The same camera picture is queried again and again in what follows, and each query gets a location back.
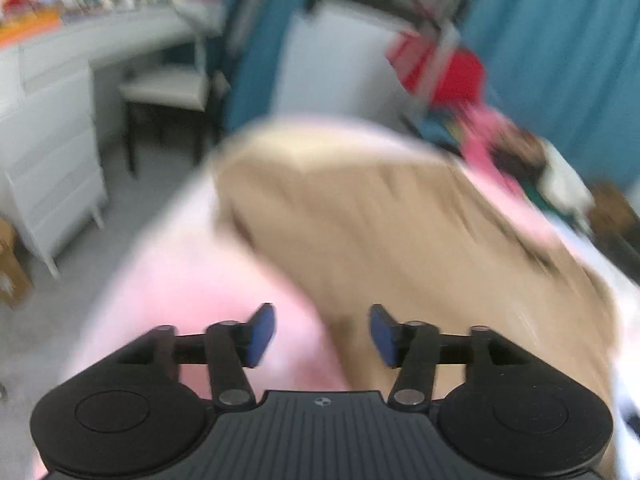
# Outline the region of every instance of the cardboard box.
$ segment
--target cardboard box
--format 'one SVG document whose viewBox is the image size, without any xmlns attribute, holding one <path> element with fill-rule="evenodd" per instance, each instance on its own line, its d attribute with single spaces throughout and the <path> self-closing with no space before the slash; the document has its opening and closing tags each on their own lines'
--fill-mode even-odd
<svg viewBox="0 0 640 480">
<path fill-rule="evenodd" d="M 0 218 L 0 300 L 16 307 L 31 288 L 31 280 L 25 274 L 14 255 L 15 229 Z"/>
</svg>

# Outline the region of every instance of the white desk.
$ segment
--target white desk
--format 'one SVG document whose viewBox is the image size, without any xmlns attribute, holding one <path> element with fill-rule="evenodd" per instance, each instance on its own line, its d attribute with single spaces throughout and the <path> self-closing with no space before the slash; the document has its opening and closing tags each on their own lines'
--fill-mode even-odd
<svg viewBox="0 0 640 480">
<path fill-rule="evenodd" d="M 224 12 L 216 12 L 222 27 Z M 53 258 L 107 193 L 95 138 L 93 70 L 191 41 L 171 7 L 87 18 L 0 50 L 0 215 Z"/>
</svg>

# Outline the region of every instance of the teal curtain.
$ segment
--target teal curtain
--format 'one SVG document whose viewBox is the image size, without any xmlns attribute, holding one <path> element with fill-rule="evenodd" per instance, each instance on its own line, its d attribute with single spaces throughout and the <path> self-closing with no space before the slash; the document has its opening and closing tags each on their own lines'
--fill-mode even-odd
<svg viewBox="0 0 640 480">
<path fill-rule="evenodd" d="M 640 175 L 640 0 L 476 0 L 463 40 L 489 101 L 584 178 Z"/>
<path fill-rule="evenodd" d="M 233 0 L 223 0 L 228 6 Z M 234 82 L 225 124 L 229 131 L 267 114 L 284 38 L 302 0 L 269 0 Z M 216 46 L 210 46 L 215 59 Z"/>
</svg>

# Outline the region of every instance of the beige blanket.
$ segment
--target beige blanket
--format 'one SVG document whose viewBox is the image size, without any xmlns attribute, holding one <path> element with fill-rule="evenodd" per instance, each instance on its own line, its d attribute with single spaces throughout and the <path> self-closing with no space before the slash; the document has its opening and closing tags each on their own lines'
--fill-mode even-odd
<svg viewBox="0 0 640 480">
<path fill-rule="evenodd" d="M 290 125 L 227 146 L 216 168 L 220 222 L 309 296 L 353 388 L 387 394 L 396 378 L 368 333 L 381 303 L 443 333 L 490 326 L 612 406 L 608 289 L 565 248 L 516 231 L 458 168 Z M 440 367 L 434 398 L 461 382 Z"/>
</svg>

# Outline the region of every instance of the white chair cushion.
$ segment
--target white chair cushion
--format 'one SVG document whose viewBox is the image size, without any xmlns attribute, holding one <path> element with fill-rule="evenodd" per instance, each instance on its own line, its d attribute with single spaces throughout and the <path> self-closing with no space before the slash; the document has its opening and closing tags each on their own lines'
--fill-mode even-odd
<svg viewBox="0 0 640 480">
<path fill-rule="evenodd" d="M 191 66 L 164 66 L 120 85 L 122 97 L 133 103 L 204 111 L 210 81 Z"/>
</svg>

